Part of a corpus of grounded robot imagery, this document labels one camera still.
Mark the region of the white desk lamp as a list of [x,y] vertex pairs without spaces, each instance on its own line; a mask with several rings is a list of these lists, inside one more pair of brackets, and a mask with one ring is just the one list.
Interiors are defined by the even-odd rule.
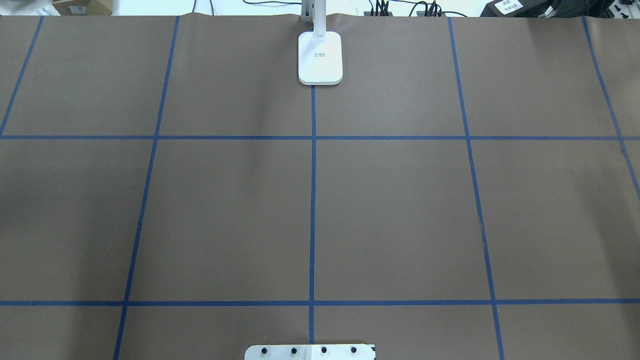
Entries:
[[311,30],[297,39],[297,77],[307,86],[333,86],[344,77],[342,37],[328,30],[326,0],[302,0],[301,21]]

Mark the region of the black box with white label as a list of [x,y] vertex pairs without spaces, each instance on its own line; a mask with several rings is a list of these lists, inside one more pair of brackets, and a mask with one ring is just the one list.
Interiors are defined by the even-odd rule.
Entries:
[[492,0],[485,4],[481,18],[537,18],[553,0]]

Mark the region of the cardboard box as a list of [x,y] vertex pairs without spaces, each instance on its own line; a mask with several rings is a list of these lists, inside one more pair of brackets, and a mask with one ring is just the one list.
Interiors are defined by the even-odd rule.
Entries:
[[111,16],[114,0],[53,0],[60,16]]

